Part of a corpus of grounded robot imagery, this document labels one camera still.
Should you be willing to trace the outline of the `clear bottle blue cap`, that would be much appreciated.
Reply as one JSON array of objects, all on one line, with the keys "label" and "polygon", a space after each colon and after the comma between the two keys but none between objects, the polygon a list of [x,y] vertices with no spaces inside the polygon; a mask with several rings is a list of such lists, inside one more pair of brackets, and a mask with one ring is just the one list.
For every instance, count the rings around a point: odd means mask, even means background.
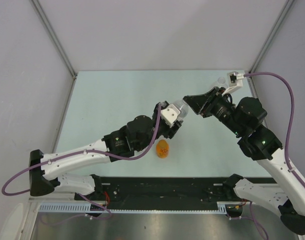
[{"label": "clear bottle blue cap", "polygon": [[177,120],[182,121],[189,112],[189,106],[183,99],[176,100],[172,104],[180,111]]}]

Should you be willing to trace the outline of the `large clear bottle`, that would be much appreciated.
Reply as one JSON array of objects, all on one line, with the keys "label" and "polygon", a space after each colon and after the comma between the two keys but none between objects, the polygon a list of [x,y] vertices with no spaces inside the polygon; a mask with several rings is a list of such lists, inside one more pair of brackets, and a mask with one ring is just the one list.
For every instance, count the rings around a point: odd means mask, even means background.
[{"label": "large clear bottle", "polygon": [[219,77],[213,84],[213,87],[224,88],[227,89],[229,86],[224,77]]}]

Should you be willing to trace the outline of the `orange juice bottle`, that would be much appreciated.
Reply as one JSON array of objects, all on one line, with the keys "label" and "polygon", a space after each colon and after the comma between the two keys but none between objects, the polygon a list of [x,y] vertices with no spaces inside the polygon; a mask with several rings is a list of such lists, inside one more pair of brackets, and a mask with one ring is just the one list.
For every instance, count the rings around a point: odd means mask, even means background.
[{"label": "orange juice bottle", "polygon": [[169,150],[170,150],[169,144],[164,139],[161,139],[156,144],[156,155],[161,159],[165,159],[168,157]]}]

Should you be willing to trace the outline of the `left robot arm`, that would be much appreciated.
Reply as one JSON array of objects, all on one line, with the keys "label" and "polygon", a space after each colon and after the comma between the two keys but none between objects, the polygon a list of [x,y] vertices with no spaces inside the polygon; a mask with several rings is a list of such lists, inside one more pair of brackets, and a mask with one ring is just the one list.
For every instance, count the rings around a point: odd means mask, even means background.
[{"label": "left robot arm", "polygon": [[82,167],[133,161],[143,157],[160,137],[172,139],[188,114],[183,100],[161,102],[155,106],[152,117],[139,115],[119,130],[113,131],[86,146],[62,153],[44,154],[36,149],[29,157],[29,193],[41,197],[53,192],[74,192],[99,199],[103,187],[94,174],[71,174]]}]

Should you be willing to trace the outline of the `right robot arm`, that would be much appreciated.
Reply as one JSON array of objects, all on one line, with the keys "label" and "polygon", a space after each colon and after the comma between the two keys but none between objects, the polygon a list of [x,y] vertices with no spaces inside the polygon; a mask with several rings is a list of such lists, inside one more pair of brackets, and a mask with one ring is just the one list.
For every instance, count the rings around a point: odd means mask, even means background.
[{"label": "right robot arm", "polygon": [[282,193],[273,192],[233,174],[225,182],[224,197],[254,202],[278,216],[290,231],[304,236],[305,180],[298,180],[298,174],[287,169],[281,141],[262,124],[267,111],[259,99],[244,97],[234,104],[224,96],[223,88],[214,87],[204,94],[184,96],[183,101],[196,115],[215,117],[231,130],[243,154],[262,166],[282,189]]}]

